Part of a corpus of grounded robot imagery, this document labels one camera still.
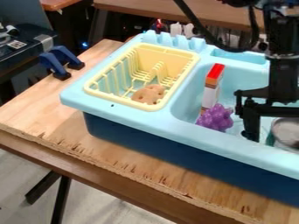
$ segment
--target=purple grapes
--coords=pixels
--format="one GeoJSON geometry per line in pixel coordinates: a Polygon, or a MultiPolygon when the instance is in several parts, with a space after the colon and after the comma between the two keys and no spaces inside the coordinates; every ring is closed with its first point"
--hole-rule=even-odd
{"type": "Polygon", "coordinates": [[[208,129],[226,132],[227,129],[233,126],[232,113],[231,108],[224,108],[221,104],[216,103],[215,106],[199,117],[196,124],[208,129]]]}

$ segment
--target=wooden table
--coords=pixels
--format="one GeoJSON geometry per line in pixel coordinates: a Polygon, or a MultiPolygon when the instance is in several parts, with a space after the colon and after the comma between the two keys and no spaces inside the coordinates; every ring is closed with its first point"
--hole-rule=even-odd
{"type": "Polygon", "coordinates": [[[39,0],[45,11],[58,11],[81,0],[39,0]]]}
{"type": "MultiPolygon", "coordinates": [[[[237,9],[217,0],[185,0],[206,25],[216,25],[234,30],[249,31],[248,12],[245,8],[237,9]]],[[[94,0],[94,7],[106,11],[118,11],[138,16],[163,18],[188,22],[187,17],[173,0],[94,0]]],[[[256,11],[258,24],[263,28],[263,18],[256,11]]]]}
{"type": "Polygon", "coordinates": [[[87,66],[70,70],[71,79],[49,76],[2,106],[0,148],[177,223],[297,224],[298,208],[87,133],[59,92],[121,45],[102,40],[80,56],[87,66]]]}

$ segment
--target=yellow dish rack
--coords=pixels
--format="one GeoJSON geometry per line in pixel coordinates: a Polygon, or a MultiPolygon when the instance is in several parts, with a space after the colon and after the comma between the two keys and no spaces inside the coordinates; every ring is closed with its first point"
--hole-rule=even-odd
{"type": "Polygon", "coordinates": [[[198,63],[195,52],[139,43],[114,59],[84,85],[84,91],[137,109],[161,109],[184,78],[198,63]],[[132,94],[149,84],[165,87],[163,99],[155,105],[132,101],[132,94]]]}

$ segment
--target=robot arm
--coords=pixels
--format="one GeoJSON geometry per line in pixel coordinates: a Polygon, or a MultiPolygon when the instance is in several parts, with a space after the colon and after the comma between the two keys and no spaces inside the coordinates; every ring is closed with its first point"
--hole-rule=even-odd
{"type": "Polygon", "coordinates": [[[252,27],[252,40],[245,48],[232,48],[219,42],[200,23],[184,0],[173,0],[205,38],[218,48],[228,52],[241,53],[250,50],[259,39],[259,27],[255,20],[254,8],[263,11],[265,32],[269,51],[266,59],[270,61],[267,87],[251,90],[238,90],[236,95],[236,115],[243,119],[242,135],[259,142],[261,116],[299,117],[299,108],[274,107],[274,102],[288,104],[299,100],[299,15],[288,15],[286,9],[299,5],[299,0],[218,0],[232,7],[247,7],[252,27]],[[252,98],[263,98],[266,103],[259,104],[252,98]]]}

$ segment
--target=toy sink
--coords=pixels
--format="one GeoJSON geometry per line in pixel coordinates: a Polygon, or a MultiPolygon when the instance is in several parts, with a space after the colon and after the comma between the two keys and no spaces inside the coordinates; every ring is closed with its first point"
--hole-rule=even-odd
{"type": "Polygon", "coordinates": [[[265,145],[274,118],[261,119],[260,143],[241,136],[243,122],[236,115],[226,133],[194,124],[205,76],[215,63],[226,66],[219,93],[226,108],[234,108],[234,91],[268,84],[269,64],[262,54],[223,52],[201,38],[148,31],[75,81],[60,99],[83,111],[95,137],[298,206],[299,154],[265,145]],[[147,105],[130,100],[151,83],[164,83],[167,93],[161,101],[147,105]]]}

